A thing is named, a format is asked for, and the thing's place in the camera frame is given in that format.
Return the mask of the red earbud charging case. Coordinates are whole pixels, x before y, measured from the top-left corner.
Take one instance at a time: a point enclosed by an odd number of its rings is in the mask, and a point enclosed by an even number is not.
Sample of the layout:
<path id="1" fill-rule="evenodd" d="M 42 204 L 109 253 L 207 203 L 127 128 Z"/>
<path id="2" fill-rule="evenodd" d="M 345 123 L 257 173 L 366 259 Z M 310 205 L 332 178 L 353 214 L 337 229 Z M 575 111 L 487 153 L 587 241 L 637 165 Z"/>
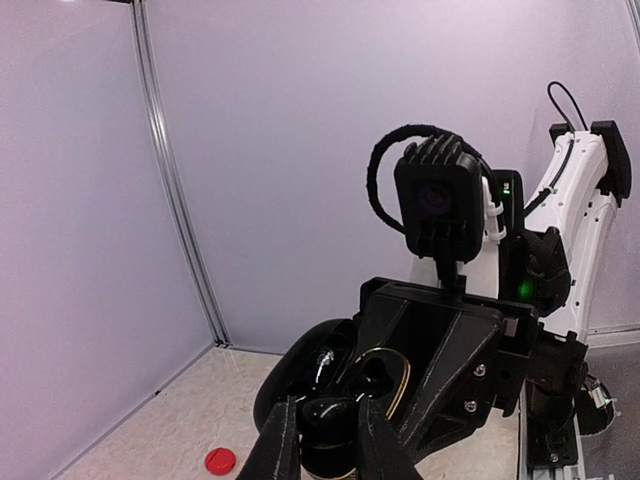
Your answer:
<path id="1" fill-rule="evenodd" d="M 205 457 L 206 470 L 216 476 L 224 476 L 233 471 L 237 464 L 235 453 L 224 447 L 211 450 Z"/>

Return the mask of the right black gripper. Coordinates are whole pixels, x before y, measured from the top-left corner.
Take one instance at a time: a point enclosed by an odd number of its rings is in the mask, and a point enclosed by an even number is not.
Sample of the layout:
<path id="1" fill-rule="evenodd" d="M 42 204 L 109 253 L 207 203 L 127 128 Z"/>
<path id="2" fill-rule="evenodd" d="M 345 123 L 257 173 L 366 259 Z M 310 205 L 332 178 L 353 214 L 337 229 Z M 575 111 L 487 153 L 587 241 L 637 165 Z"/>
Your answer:
<path id="1" fill-rule="evenodd" d="M 527 304 L 375 277 L 360 288 L 351 380 L 409 380 L 394 418 L 411 458 L 513 413 L 541 326 Z"/>

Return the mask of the left aluminium frame post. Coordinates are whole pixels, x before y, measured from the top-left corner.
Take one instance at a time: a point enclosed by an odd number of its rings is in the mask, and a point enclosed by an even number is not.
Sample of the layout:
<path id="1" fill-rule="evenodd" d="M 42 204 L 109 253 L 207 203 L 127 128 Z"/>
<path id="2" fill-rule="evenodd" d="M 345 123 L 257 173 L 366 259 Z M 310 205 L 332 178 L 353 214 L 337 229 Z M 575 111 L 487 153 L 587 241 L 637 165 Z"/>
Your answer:
<path id="1" fill-rule="evenodd" d="M 146 104 L 151 141 L 161 182 L 168 202 L 181 249 L 190 271 L 205 320 L 217 347 L 230 347 L 232 340 L 224 323 L 206 262 L 199 246 L 178 164 L 172 149 L 162 101 L 151 31 L 144 1 L 131 3 L 133 37 L 140 70 L 141 87 Z"/>

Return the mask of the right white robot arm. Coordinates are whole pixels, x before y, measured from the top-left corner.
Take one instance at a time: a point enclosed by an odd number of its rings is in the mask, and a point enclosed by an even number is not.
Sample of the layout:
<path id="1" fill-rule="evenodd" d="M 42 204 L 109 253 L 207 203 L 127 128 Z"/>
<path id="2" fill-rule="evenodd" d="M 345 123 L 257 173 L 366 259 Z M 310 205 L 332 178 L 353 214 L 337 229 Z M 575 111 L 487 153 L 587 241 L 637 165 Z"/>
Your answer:
<path id="1" fill-rule="evenodd" d="M 522 404 L 531 463 L 576 455 L 587 303 L 631 165 L 614 121 L 550 133 L 555 153 L 530 201 L 517 172 L 491 169 L 452 132 L 406 125 L 375 145 L 371 206 L 419 273 L 361 290 L 363 454 L 418 460 Z"/>

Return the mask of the small black case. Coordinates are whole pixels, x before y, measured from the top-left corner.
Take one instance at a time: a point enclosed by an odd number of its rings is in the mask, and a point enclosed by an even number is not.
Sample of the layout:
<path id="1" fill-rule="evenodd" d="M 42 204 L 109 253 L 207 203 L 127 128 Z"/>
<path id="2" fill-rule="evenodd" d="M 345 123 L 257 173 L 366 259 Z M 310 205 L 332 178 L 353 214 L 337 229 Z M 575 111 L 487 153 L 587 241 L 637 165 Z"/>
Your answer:
<path id="1" fill-rule="evenodd" d="M 346 397 L 359 407 L 361 400 L 370 398 L 391 419 L 409 384 L 409 380 L 351 380 L 349 367 L 357 336 L 357 323 L 352 319 L 314 326 L 279 360 L 254 402 L 254 424 L 260 434 L 274 405 L 289 396 L 295 399 L 300 467 L 316 479 L 346 479 L 356 473 L 357 431 L 345 444 L 326 447 L 308 442 L 298 428 L 301 407 L 323 397 Z"/>

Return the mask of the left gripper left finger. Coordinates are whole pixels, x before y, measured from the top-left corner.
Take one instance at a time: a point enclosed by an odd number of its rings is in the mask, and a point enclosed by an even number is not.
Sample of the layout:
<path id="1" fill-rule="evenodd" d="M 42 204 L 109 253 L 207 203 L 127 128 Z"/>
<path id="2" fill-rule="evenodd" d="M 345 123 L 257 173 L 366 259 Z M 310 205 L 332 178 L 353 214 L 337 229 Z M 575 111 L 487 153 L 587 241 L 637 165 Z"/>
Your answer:
<path id="1" fill-rule="evenodd" d="M 243 468 L 247 480 L 300 478 L 299 433 L 296 401 L 289 396 L 272 408 Z"/>

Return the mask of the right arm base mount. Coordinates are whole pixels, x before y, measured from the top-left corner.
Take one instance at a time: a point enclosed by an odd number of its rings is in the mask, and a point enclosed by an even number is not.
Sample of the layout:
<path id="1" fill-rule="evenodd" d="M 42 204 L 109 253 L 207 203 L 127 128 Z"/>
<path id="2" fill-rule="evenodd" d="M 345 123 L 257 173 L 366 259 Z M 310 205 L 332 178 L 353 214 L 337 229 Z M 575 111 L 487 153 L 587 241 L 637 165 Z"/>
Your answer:
<path id="1" fill-rule="evenodd" d="M 604 432 L 613 422 L 615 401 L 589 373 L 588 347 L 571 332 L 538 338 L 524 383 L 525 463 L 530 470 L 575 465 L 579 436 Z"/>

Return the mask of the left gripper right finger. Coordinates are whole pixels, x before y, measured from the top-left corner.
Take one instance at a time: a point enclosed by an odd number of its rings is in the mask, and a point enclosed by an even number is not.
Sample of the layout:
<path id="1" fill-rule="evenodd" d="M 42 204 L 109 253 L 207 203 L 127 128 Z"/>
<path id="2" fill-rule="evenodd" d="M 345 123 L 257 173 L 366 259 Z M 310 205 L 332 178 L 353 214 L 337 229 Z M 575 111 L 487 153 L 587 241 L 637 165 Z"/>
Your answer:
<path id="1" fill-rule="evenodd" d="M 421 480 L 385 414 L 370 398 L 359 402 L 356 473 L 364 480 Z"/>

